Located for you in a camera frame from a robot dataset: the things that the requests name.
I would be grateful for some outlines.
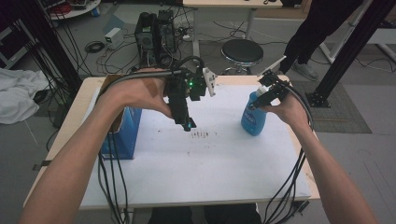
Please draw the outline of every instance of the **stool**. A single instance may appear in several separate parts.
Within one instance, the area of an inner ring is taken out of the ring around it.
[[[236,74],[245,71],[251,75],[250,67],[258,64],[262,60],[264,51],[262,47],[250,40],[233,39],[227,41],[221,48],[221,55],[236,67],[229,67],[224,69],[221,73],[225,75],[230,70],[235,70]]]

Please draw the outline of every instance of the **metal pole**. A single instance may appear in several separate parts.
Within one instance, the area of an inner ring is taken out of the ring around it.
[[[43,8],[36,0],[20,0],[15,3],[21,21],[31,35],[34,36],[48,53],[51,61],[67,83],[70,92],[76,95],[82,84],[76,69],[70,62],[64,48],[53,33],[49,22],[46,20]]]
[[[327,98],[330,96],[335,85],[395,4],[396,0],[373,0],[344,47],[335,58],[325,77],[321,80],[314,92],[306,94],[311,106],[322,107],[327,104]]]
[[[358,24],[359,20],[361,19],[361,16],[364,14],[364,12],[367,10],[368,6],[370,6],[370,0],[365,0],[363,1],[363,4],[358,9],[358,13],[356,13],[355,17],[353,18],[352,21],[348,23],[348,29],[346,30],[346,33],[344,35],[344,38],[340,41],[338,41],[337,44],[335,44],[334,47],[332,47],[332,51],[330,52],[329,57],[334,58],[337,56],[338,51],[344,46],[344,43],[347,41],[349,38],[350,34],[353,32],[355,29],[356,25]]]

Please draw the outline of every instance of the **person's arm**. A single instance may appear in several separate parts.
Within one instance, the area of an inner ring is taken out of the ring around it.
[[[72,223],[106,133],[122,109],[154,109],[172,117],[163,101],[163,86],[158,78],[139,78],[122,81],[105,92],[37,182],[20,223]]]
[[[304,149],[331,223],[377,223],[358,188],[312,133],[305,111],[294,96],[288,94],[280,105],[264,106],[262,109],[276,113],[294,131]]]

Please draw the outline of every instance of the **shoe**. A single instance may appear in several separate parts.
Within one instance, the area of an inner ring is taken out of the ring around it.
[[[291,69],[298,72],[303,77],[308,78],[311,81],[315,81],[318,79],[318,73],[314,71],[314,69],[307,63],[299,64],[297,61],[293,63]]]

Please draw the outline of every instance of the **blue spray bottle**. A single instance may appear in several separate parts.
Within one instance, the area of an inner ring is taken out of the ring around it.
[[[249,95],[249,99],[247,105],[245,107],[244,114],[242,115],[241,125],[253,136],[259,135],[262,132],[262,128],[265,124],[265,118],[267,113],[265,111],[260,110],[259,108],[255,110],[249,110],[248,106],[256,101],[257,97],[261,96],[266,92],[264,87],[259,87],[257,91],[252,92]]]

